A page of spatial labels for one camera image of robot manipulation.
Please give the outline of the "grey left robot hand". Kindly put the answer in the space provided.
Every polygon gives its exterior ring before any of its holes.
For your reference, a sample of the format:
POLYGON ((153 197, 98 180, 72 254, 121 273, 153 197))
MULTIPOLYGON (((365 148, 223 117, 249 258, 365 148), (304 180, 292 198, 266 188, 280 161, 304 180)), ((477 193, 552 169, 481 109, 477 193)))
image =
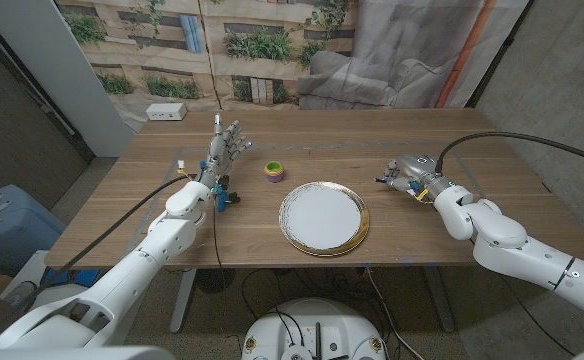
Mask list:
POLYGON ((227 175, 232 163, 248 148, 252 142, 242 135, 242 127, 238 120, 227 128, 223 125, 220 113, 214 115, 214 134, 211 138, 204 166, 196 181, 212 189, 218 180, 227 175))

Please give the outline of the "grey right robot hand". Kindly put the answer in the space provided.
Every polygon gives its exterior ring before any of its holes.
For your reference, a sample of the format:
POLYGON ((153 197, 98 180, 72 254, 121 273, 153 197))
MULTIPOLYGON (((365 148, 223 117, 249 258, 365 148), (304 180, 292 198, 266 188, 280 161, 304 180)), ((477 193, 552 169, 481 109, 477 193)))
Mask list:
POLYGON ((436 161, 425 154, 398 156, 387 164, 383 176, 375 181, 405 191, 425 203, 433 203, 441 192, 454 186, 447 177, 436 172, 436 161))

